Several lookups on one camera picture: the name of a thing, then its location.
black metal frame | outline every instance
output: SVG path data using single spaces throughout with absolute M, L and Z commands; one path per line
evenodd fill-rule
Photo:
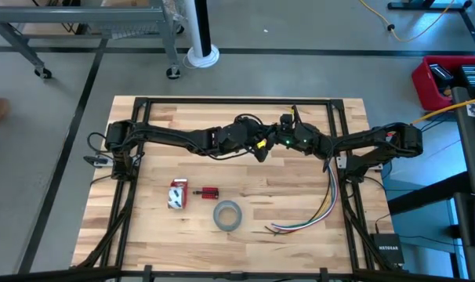
M 447 8 L 448 4 L 437 4 L 436 0 L 408 0 L 408 3 L 403 2 L 390 2 L 387 4 L 388 9 L 394 10 L 406 10 L 406 11 L 430 11 L 430 12 L 442 12 Z M 453 4 L 448 9 L 449 12 L 459 12 L 464 24 L 471 33 L 475 44 L 475 27 L 466 9 L 472 5 L 472 1 L 465 1 L 464 4 Z
M 284 105 L 319 105 L 327 107 L 328 123 L 332 136 L 337 135 L 335 126 L 334 109 L 339 112 L 340 124 L 343 135 L 349 134 L 346 122 L 346 114 L 343 100 L 341 99 L 199 99 L 199 98 L 136 98 L 132 120 L 137 121 L 140 110 L 143 108 L 142 122 L 148 122 L 150 110 L 155 103 L 208 103 L 208 104 L 284 104 Z M 143 144 L 137 147 L 137 154 L 142 154 Z M 125 181 L 118 180 L 116 191 L 111 207 L 111 217 L 109 218 L 108 231 L 97 245 L 95 251 L 77 267 L 71 267 L 67 270 L 50 271 L 44 273 L 22 273 L 17 275 L 1 276 L 0 281 L 95 281 L 115 278 L 119 281 L 122 277 L 143 277 L 143 281 L 151 282 L 156 277 L 192 277 L 192 278 L 223 278 L 228 280 L 247 280 L 247 279 L 314 279 L 319 281 L 329 280 L 361 280 L 361 281 L 464 281 L 460 279 L 446 279 L 444 277 L 429 277 L 401 271 L 377 271 L 375 270 L 372 256 L 382 265 L 386 259 L 381 257 L 375 245 L 372 244 L 368 232 L 366 231 L 366 222 L 361 202 L 361 194 L 357 183 L 353 183 L 354 203 L 357 214 L 354 214 L 347 198 L 346 183 L 343 181 L 343 169 L 338 169 L 340 181 L 340 192 L 342 195 L 342 204 L 344 210 L 344 222 L 346 227 L 347 243 L 350 251 L 350 261 L 353 273 L 348 274 L 328 274 L 326 268 L 320 268 L 319 273 L 245 273 L 245 272 L 168 272 L 153 271 L 152 266 L 147 265 L 143 271 L 123 271 L 121 270 L 126 241 L 129 231 L 129 223 L 132 214 L 132 207 L 136 192 L 138 173 L 140 171 L 141 159 L 137 161 L 133 177 L 129 181 L 129 192 L 125 204 L 121 211 L 121 196 L 124 190 Z M 113 266 L 108 266 L 111 252 L 112 237 L 120 231 L 118 242 L 118 254 Z M 357 260 L 357 250 L 354 239 L 353 228 L 360 234 L 364 242 L 364 257 L 368 269 L 360 269 Z M 94 267 L 98 258 L 101 257 L 100 267 Z

concrete floor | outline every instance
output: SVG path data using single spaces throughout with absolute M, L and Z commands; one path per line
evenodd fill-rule
M 437 16 L 387 11 L 379 0 L 368 0 L 368 4 L 388 16 L 405 38 L 421 31 Z M 208 0 L 208 11 L 213 43 L 224 48 L 475 51 L 473 39 L 458 13 L 445 15 L 423 37 L 404 44 L 396 42 L 381 21 L 357 0 Z M 475 6 L 470 15 L 475 23 Z M 182 34 L 177 45 L 189 46 L 187 39 L 188 34 Z M 98 43 L 30 42 L 34 46 Z M 0 38 L 0 45 L 7 43 Z M 124 39 L 109 42 L 108 46 L 161 45 L 158 40 Z M 14 273 L 18 268 L 93 57 L 94 54 L 43 53 L 41 58 L 55 78 L 41 81 L 21 55 L 0 53 L 0 96 L 10 98 L 13 107 L 11 115 L 0 125 L 0 274 Z M 170 81 L 164 75 L 168 63 L 164 55 L 105 54 L 32 271 L 69 266 L 93 174 L 93 168 L 82 160 L 91 154 L 85 137 L 92 131 L 104 130 L 115 95 L 360 97 L 364 99 L 370 125 L 376 126 L 391 121 L 409 122 L 422 115 L 410 77 L 421 60 L 223 54 L 214 67 L 183 69 L 181 79 Z M 399 184 L 396 189 L 418 189 L 465 169 L 462 165 L 441 165 L 446 161 L 462 163 L 462 148 L 455 142 L 459 138 L 455 124 L 440 125 L 424 138 L 426 149 L 420 159 L 393 163 L 390 180 Z M 417 165 L 424 160 L 426 167 Z M 392 184 L 386 182 L 391 187 L 388 189 L 392 189 Z M 441 228 L 449 223 L 446 204 L 434 209 L 434 213 L 444 215 L 440 218 L 424 216 L 430 211 L 414 212 L 422 214 L 395 217 L 395 229 L 404 235 L 444 239 Z M 425 230 L 424 226 L 433 228 Z M 408 243 L 421 248 L 407 247 L 405 267 L 417 273 L 451 275 L 448 263 L 444 271 L 424 270 L 416 265 L 421 259 L 440 260 L 448 256 L 444 252 L 449 251 L 447 245 L 417 240 Z M 422 247 L 439 250 L 439 256 L 429 258 L 431 253 Z

wooden table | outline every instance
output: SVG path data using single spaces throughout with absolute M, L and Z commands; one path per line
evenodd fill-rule
M 116 96 L 109 122 L 130 119 L 134 99 Z M 344 104 L 350 132 L 368 129 L 363 100 L 344 99 Z M 150 123 L 191 130 L 227 125 L 243 113 L 273 123 L 288 113 L 290 106 L 157 104 Z M 299 111 L 304 122 L 329 134 L 326 107 L 299 106 Z M 338 114 L 335 116 L 341 135 Z M 143 270 L 144 265 L 151 264 L 159 271 L 318 273 L 320 267 L 326 267 L 330 273 L 352 272 L 340 199 L 327 219 L 307 229 L 273 236 L 264 228 L 271 222 L 303 222 L 315 213 L 328 184 L 328 175 L 321 172 L 322 162 L 317 158 L 304 157 L 283 146 L 275 146 L 263 163 L 252 155 L 214 161 L 182 148 L 153 143 L 146 143 L 144 151 L 123 269 Z M 107 174 L 110 169 L 97 169 L 95 178 Z M 381 180 L 377 172 L 367 175 Z M 220 201 L 240 205 L 240 227 L 229 233 L 219 230 L 212 219 L 217 201 L 203 200 L 199 195 L 190 194 L 184 210 L 167 209 L 169 184 L 176 178 L 188 178 L 190 192 L 202 186 L 219 187 Z M 73 264 L 81 262 L 105 234 L 115 184 L 115 180 L 106 179 L 91 187 Z M 386 196 L 377 183 L 365 181 L 361 197 L 368 231 L 374 232 L 375 220 L 389 213 Z M 393 232 L 390 217 L 379 221 L 379 229 Z M 360 267 L 364 267 L 361 239 L 354 233 Z M 117 242 L 116 238 L 112 265 Z

